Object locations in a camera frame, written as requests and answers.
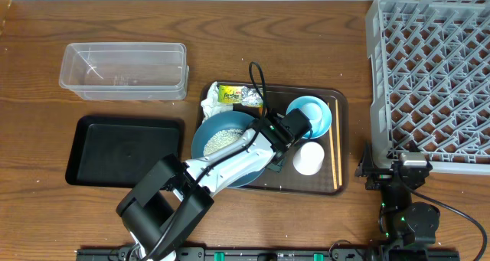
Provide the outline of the white cup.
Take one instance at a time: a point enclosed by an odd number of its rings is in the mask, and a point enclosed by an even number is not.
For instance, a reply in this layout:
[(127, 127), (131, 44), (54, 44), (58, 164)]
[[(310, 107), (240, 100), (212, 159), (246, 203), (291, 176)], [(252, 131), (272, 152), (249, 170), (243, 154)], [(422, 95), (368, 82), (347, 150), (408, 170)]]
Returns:
[(307, 142), (294, 154), (292, 163), (301, 175), (315, 175), (321, 167), (325, 157), (323, 147), (317, 142)]

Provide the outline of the light blue cup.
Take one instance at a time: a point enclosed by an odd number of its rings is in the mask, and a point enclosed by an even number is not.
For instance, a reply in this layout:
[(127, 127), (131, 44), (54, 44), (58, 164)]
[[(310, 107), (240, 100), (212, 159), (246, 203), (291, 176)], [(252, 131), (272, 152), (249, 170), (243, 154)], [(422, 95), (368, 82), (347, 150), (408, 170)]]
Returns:
[(300, 110), (309, 119), (312, 126), (317, 126), (321, 124), (322, 121), (322, 108), (316, 103), (306, 103)]

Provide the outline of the light blue bowl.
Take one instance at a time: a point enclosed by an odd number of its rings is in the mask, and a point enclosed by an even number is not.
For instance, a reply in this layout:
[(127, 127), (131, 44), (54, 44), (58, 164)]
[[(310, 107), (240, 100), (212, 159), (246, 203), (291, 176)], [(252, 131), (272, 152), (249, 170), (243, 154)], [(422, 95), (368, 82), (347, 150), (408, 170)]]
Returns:
[(321, 100), (318, 97), (315, 96), (301, 96), (299, 98), (296, 98), (293, 100), (286, 112), (288, 113), (290, 110), (295, 109), (295, 108), (301, 108), (304, 104), (306, 103), (316, 103), (322, 108), (322, 121), (320, 125), (317, 126), (312, 126), (312, 133), (308, 137), (308, 139), (317, 139), (321, 136), (323, 136), (329, 129), (329, 126), (331, 124), (331, 110), (328, 107), (328, 104)]

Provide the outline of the dark blue plate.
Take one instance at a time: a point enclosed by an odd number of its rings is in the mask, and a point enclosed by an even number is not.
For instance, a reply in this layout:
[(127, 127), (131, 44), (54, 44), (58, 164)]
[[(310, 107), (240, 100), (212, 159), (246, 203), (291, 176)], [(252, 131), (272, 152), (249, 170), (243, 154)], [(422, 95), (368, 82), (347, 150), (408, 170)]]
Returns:
[[(273, 159), (275, 152), (271, 142), (263, 135), (255, 136), (250, 128), (254, 117), (238, 112), (219, 113), (207, 119), (196, 131), (192, 146), (191, 159), (187, 160), (187, 172), (196, 179), (204, 169), (213, 168), (199, 181), (212, 194), (217, 194), (238, 179), (262, 171)], [(220, 131), (240, 129), (242, 136), (230, 145), (210, 154), (204, 154), (204, 146)]]

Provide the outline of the pile of rice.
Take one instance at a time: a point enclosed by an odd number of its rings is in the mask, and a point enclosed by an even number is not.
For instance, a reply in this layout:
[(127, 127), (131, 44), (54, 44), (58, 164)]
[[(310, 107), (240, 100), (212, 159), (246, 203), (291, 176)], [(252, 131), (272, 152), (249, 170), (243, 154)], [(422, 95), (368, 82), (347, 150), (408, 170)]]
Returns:
[(242, 129), (224, 129), (214, 134), (205, 144), (203, 153), (210, 155), (237, 141), (244, 131)]

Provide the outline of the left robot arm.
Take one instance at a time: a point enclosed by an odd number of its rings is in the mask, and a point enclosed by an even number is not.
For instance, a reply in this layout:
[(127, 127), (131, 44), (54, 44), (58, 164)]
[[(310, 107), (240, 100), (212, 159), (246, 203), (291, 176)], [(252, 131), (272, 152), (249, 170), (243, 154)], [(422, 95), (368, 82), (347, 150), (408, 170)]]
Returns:
[(116, 208), (145, 260), (170, 256), (214, 203), (214, 195), (238, 179), (281, 159), (309, 130), (299, 109), (252, 121), (232, 144), (201, 158), (160, 159)]

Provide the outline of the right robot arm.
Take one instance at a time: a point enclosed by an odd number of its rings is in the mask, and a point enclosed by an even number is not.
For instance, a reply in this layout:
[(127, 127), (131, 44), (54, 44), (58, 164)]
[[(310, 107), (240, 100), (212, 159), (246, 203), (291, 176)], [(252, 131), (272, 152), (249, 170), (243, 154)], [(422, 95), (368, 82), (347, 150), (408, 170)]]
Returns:
[(425, 184), (431, 170), (432, 165), (418, 150), (403, 153), (388, 168), (379, 168), (366, 144), (354, 175), (366, 178), (367, 190), (381, 193), (378, 226), (387, 238), (369, 248), (365, 260), (430, 259), (427, 247), (436, 242), (440, 211), (432, 204), (414, 202), (412, 194)]

